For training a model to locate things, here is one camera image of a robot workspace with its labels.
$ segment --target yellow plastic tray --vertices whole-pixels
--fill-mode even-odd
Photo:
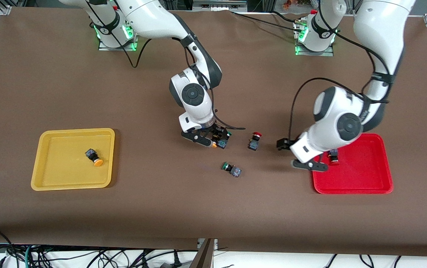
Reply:
[[[115,132],[111,128],[50,130],[40,136],[32,175],[36,191],[103,188],[111,182]],[[84,153],[103,160],[94,166]]]

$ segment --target red plastic tray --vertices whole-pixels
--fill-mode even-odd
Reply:
[[[389,194],[394,189],[382,138],[364,133],[355,142],[339,148],[339,164],[329,165],[327,153],[322,162],[326,172],[312,172],[314,188],[320,194]]]

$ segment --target white surface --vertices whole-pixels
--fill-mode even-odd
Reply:
[[[142,251],[127,251],[130,260],[133,261]],[[153,256],[165,251],[154,251],[148,256]],[[88,251],[72,251],[72,252],[50,252],[46,256],[48,258],[70,258],[86,254]],[[113,256],[117,251],[108,251],[108,256]],[[302,254],[302,253],[266,253],[266,252],[238,252],[229,251],[222,253],[216,251],[213,258],[213,268],[224,268],[229,265],[234,265],[232,268],[323,268],[327,265],[332,254]],[[5,256],[0,253],[0,260]],[[54,268],[86,268],[92,258],[96,256],[93,253],[88,256],[76,258],[69,261],[52,261]],[[192,261],[195,252],[180,252],[179,260],[182,263]],[[363,256],[366,262],[369,261],[367,256]],[[397,256],[372,255],[375,268],[392,268]],[[114,259],[120,268],[127,265],[126,258],[123,254],[116,256]],[[150,268],[158,268],[162,263],[173,263],[173,254],[167,254],[159,258],[149,261]],[[24,263],[20,263],[21,268],[25,267]],[[16,263],[14,258],[7,259],[4,268],[15,268]],[[98,262],[95,261],[91,267],[98,267]],[[339,254],[334,260],[331,268],[367,268],[358,255],[341,255]],[[427,268],[427,257],[403,256],[397,268]]]

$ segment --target brown tabletop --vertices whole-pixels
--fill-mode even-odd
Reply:
[[[320,195],[311,173],[291,168],[292,153],[277,151],[275,142],[287,135],[301,83],[321,76],[359,91],[372,70],[366,53],[337,39],[334,57],[295,56],[287,29],[230,12],[179,15],[224,73],[215,90],[219,117],[247,128],[233,131],[225,150],[180,136],[183,109],[168,90],[186,65],[177,41],[151,41],[133,69],[124,53],[97,51],[82,10],[16,7],[0,17],[1,231],[27,244],[194,248],[198,237],[216,237],[240,251],[427,255],[422,18],[407,22],[406,55],[374,129],[385,141],[394,191]],[[352,24],[345,17],[343,35],[353,37]],[[313,82],[300,94],[293,135],[313,122],[314,98],[329,86]],[[30,188],[40,134],[98,127],[116,130],[108,188]],[[258,151],[246,147],[254,131],[263,134]],[[222,171],[224,161],[242,176]]]

